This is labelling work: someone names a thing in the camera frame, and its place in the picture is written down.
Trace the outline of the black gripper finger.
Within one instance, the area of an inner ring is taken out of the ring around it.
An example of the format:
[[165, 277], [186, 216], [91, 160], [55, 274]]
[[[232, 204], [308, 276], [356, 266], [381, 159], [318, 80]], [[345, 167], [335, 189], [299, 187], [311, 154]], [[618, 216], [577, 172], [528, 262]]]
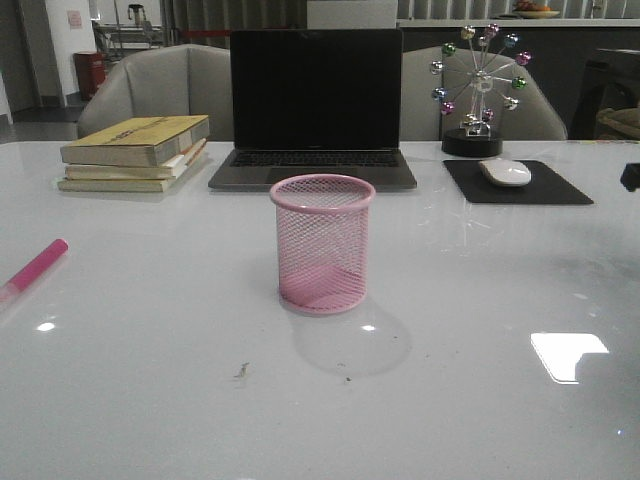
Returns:
[[627, 163], [620, 176], [621, 185], [628, 192], [635, 192], [640, 188], [640, 164]]

